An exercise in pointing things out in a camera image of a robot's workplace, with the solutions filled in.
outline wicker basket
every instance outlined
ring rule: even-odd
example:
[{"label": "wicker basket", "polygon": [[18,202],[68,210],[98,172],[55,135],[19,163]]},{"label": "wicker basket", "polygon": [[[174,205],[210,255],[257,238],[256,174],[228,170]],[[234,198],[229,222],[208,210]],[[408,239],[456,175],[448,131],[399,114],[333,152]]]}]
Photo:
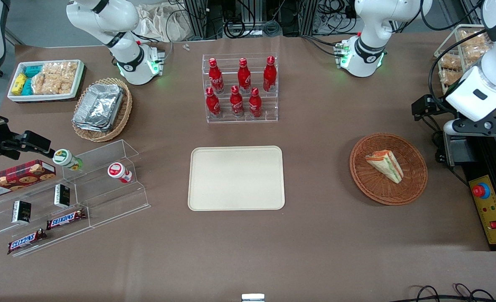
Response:
[{"label": "wicker basket", "polygon": [[[125,125],[129,120],[130,111],[132,109],[132,96],[130,95],[130,91],[127,85],[123,83],[121,80],[118,80],[117,78],[105,78],[103,80],[96,81],[94,84],[106,84],[106,85],[116,84],[122,87],[124,90],[123,99],[122,99],[123,103],[121,103],[121,106],[119,107],[119,111],[117,112],[117,117],[114,122],[114,126],[112,130],[110,130],[109,132],[90,131],[90,130],[83,130],[77,128],[77,126],[73,125],[73,128],[75,129],[75,132],[79,137],[83,139],[95,141],[97,143],[101,143],[115,138],[121,133],[123,128],[125,128]],[[81,105],[83,96],[86,94],[89,87],[84,90],[84,92],[81,94],[80,98],[78,99],[78,103],[75,108],[75,113],[78,110],[78,107]]]},{"label": "wicker basket", "polygon": [[[375,151],[391,150],[403,169],[403,180],[396,184],[371,166],[365,157]],[[425,190],[426,164],[419,151],[407,140],[389,133],[375,133],[359,140],[350,153],[350,172],[365,195],[385,205],[405,205]]]}]

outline small bottle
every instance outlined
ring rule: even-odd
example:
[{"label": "small bottle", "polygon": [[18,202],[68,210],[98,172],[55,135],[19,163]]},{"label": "small bottle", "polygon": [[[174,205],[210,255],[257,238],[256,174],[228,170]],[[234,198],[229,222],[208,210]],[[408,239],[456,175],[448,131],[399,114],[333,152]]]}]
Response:
[{"label": "small bottle", "polygon": [[118,179],[122,183],[130,183],[132,181],[132,172],[120,162],[112,163],[108,167],[108,175]]},{"label": "small bottle", "polygon": [[71,154],[67,149],[60,149],[54,153],[52,161],[64,168],[76,171],[82,168],[82,160]]},{"label": "small bottle", "polygon": [[261,97],[259,96],[259,89],[256,87],[252,88],[252,96],[249,98],[249,111],[252,117],[258,119],[263,114],[261,111]]},{"label": "small bottle", "polygon": [[249,94],[250,89],[252,88],[252,74],[248,69],[248,60],[245,57],[242,57],[239,60],[239,86],[240,86],[240,94]]},{"label": "small bottle", "polygon": [[263,72],[263,89],[266,92],[276,92],[276,78],[278,75],[278,71],[276,70],[276,58],[269,56],[267,57],[267,67],[265,67],[265,71]]},{"label": "small bottle", "polygon": [[231,87],[231,109],[233,110],[233,115],[236,118],[241,118],[244,116],[244,107],[242,106],[242,95],[239,94],[239,88],[236,85]]},{"label": "small bottle", "polygon": [[209,109],[210,117],[213,119],[221,118],[220,101],[214,94],[213,88],[209,87],[205,91],[207,94],[207,108]]},{"label": "small bottle", "polygon": [[211,85],[214,88],[216,94],[223,93],[223,76],[221,74],[221,70],[216,63],[216,59],[209,59],[209,66],[211,69],[209,70],[209,78],[211,80]]}]

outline brown tablecloth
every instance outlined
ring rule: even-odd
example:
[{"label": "brown tablecloth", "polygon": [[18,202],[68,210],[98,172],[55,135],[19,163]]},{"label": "brown tablecloth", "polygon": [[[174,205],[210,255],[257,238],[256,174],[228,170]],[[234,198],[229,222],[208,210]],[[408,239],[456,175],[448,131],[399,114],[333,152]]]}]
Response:
[{"label": "brown tablecloth", "polygon": [[[140,152],[138,178],[152,207],[25,258],[6,256],[10,239],[1,235],[0,301],[225,302],[261,292],[269,302],[383,302],[414,297],[416,285],[454,294],[454,282],[496,297],[496,253],[486,252],[469,189],[434,162],[431,130],[410,114],[411,103],[428,92],[432,53],[445,36],[394,35],[369,78],[336,69],[300,38],[191,42],[190,52],[176,44],[164,76],[130,86],[135,105],[118,137]],[[207,125],[202,55],[254,52],[279,53],[280,121]],[[85,86],[120,77],[106,47],[16,53],[17,62],[81,59]],[[101,144],[74,133],[74,105],[6,99],[0,114],[13,131],[33,130],[53,148],[78,154]],[[403,136],[426,159],[428,186],[414,203],[381,206],[353,183],[349,153],[373,132]],[[189,210],[193,149],[256,145],[283,150],[282,210]],[[22,161],[38,157],[23,154]],[[0,168],[13,164],[0,158]]]}]

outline coca-cola bottle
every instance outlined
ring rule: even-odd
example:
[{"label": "coca-cola bottle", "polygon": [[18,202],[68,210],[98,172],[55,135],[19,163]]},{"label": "coca-cola bottle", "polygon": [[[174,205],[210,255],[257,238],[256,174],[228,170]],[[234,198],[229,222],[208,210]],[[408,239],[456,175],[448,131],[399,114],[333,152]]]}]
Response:
[{"label": "coca-cola bottle", "polygon": [[274,66],[275,62],[276,58],[272,56],[267,57],[267,67],[265,67],[265,71],[263,72],[263,89],[266,92],[276,92],[278,71],[276,70],[276,66]]},{"label": "coca-cola bottle", "polygon": [[248,60],[245,57],[240,58],[239,60],[239,86],[240,86],[240,94],[249,94],[250,88],[252,87],[252,75],[248,69]]},{"label": "coca-cola bottle", "polygon": [[252,96],[249,98],[249,111],[252,117],[258,119],[261,117],[263,112],[261,111],[261,97],[259,96],[259,89],[257,87],[252,88]]},{"label": "coca-cola bottle", "polygon": [[231,109],[233,110],[233,115],[237,118],[244,116],[244,107],[242,107],[242,95],[239,94],[239,88],[236,85],[231,87]]},{"label": "coca-cola bottle", "polygon": [[209,109],[210,117],[214,119],[221,118],[220,101],[214,94],[213,88],[207,88],[205,93],[207,94],[207,108]]},{"label": "coca-cola bottle", "polygon": [[216,94],[221,94],[223,93],[223,76],[221,75],[221,70],[216,63],[216,59],[209,59],[209,66],[211,67],[209,70],[211,85],[213,86]]}]

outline red button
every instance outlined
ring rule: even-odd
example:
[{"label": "red button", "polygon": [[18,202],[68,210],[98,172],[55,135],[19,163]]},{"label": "red button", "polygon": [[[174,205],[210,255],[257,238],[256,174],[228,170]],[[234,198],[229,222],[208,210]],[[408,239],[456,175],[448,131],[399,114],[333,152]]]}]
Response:
[{"label": "red button", "polygon": [[490,228],[496,228],[496,221],[490,222]]},{"label": "red button", "polygon": [[472,188],[472,192],[476,197],[483,197],[486,194],[486,190],[480,184],[474,185]]}]

